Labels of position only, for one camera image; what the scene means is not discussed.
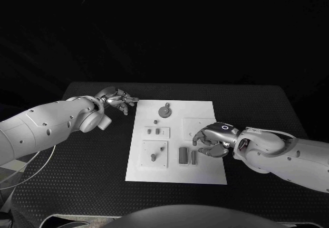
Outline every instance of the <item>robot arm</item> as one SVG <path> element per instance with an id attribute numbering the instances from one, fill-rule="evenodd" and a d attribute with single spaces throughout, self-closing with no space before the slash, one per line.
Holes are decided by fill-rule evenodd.
<path id="1" fill-rule="evenodd" d="M 127 104 L 134 106 L 137 101 L 139 98 L 108 87 L 97 96 L 78 96 L 39 105 L 0 122 L 0 165 L 51 148 L 74 131 L 85 133 L 97 126 L 106 130 L 111 119 L 104 108 L 110 105 L 127 115 Z"/>
<path id="2" fill-rule="evenodd" d="M 269 130 L 247 128 L 238 131 L 231 125 L 214 123 L 194 137 L 205 145 L 199 152 L 224 157 L 234 148 L 234 158 L 258 173 L 273 173 L 282 179 L 322 192 L 329 192 L 329 144 L 292 137 L 283 140 Z"/>

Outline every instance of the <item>white paper sheet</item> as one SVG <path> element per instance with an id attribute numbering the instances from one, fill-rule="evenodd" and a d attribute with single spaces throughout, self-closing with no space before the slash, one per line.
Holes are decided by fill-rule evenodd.
<path id="1" fill-rule="evenodd" d="M 165 104 L 170 104 L 172 115 L 169 118 L 159 116 L 159 109 Z M 129 165 L 126 181 L 172 182 L 196 184 L 227 184 L 225 169 L 222 158 L 212 158 L 196 153 L 198 165 L 179 165 L 179 147 L 188 147 L 189 152 L 207 147 L 201 142 L 196 146 L 185 141 L 183 119 L 204 118 L 215 119 L 211 101 L 168 101 L 168 100 L 140 100 L 137 103 L 136 123 L 130 146 Z M 169 127 L 169 139 L 146 139 L 144 127 Z M 140 153 L 143 141 L 168 142 L 168 167 L 166 169 L 140 168 Z"/>

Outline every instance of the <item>black table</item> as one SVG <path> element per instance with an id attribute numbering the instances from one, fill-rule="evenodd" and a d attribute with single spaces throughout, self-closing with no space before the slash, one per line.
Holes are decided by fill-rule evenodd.
<path id="1" fill-rule="evenodd" d="M 140 99 L 212 101 L 217 120 L 238 129 L 253 126 L 308 138 L 283 90 L 260 85 L 88 83 L 69 85 L 64 99 L 95 95 L 116 86 Z M 16 188 L 13 216 L 19 227 L 38 227 L 52 214 L 124 216 L 172 204 L 231 208 L 279 222 L 313 222 L 329 227 L 329 194 L 254 172 L 233 154 L 224 157 L 228 185 L 127 182 L 126 169 L 136 108 L 130 115 L 108 108 L 107 130 L 74 132 L 42 172 Z M 23 179 L 43 165 L 46 150 Z"/>

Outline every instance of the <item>cable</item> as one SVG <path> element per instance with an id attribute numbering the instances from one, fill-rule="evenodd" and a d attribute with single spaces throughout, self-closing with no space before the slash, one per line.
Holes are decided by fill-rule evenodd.
<path id="1" fill-rule="evenodd" d="M 52 154 L 51 154 L 51 156 L 49 156 L 49 158 L 48 158 L 48 160 L 46 160 L 46 163 L 43 164 L 43 166 L 41 167 L 41 169 L 38 170 L 38 172 L 36 172 L 36 173 L 35 173 L 23 182 L 20 182 L 19 184 L 16 184 L 16 185 L 13 185 L 13 186 L 10 186 L 10 187 L 2 188 L 0 190 L 9 189 L 9 188 L 12 188 L 12 187 L 19 186 L 19 185 L 23 184 L 32 177 L 35 177 L 35 175 L 42 171 L 43 167 L 46 166 L 46 164 L 48 164 L 48 162 L 49 162 L 49 160 L 51 160 L 51 158 L 52 158 L 54 151 L 52 151 Z"/>
<path id="2" fill-rule="evenodd" d="M 36 153 L 36 155 L 33 156 L 33 158 L 29 160 L 29 162 L 23 165 L 23 167 L 9 176 L 6 177 L 2 181 L 0 181 L 0 184 L 3 184 L 22 170 L 23 168 L 29 165 L 29 163 L 33 161 L 33 159 L 36 158 L 38 154 L 41 152 Z"/>
<path id="3" fill-rule="evenodd" d="M 264 132 L 279 133 L 279 134 L 283 134 L 283 135 L 289 136 L 290 138 L 296 139 L 296 137 L 292 134 L 286 133 L 286 132 L 273 131 L 273 130 L 264 130 L 264 129 L 253 128 L 253 127 L 247 127 L 247 129 L 253 129 L 253 130 L 258 130 L 258 131 L 264 131 Z"/>

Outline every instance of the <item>black background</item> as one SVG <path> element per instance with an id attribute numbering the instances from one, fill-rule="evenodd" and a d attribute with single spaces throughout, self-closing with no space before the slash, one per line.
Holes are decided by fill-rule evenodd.
<path id="1" fill-rule="evenodd" d="M 0 119 L 59 100 L 72 81 L 279 85 L 309 138 L 329 142 L 326 1 L 16 6 L 0 23 Z"/>

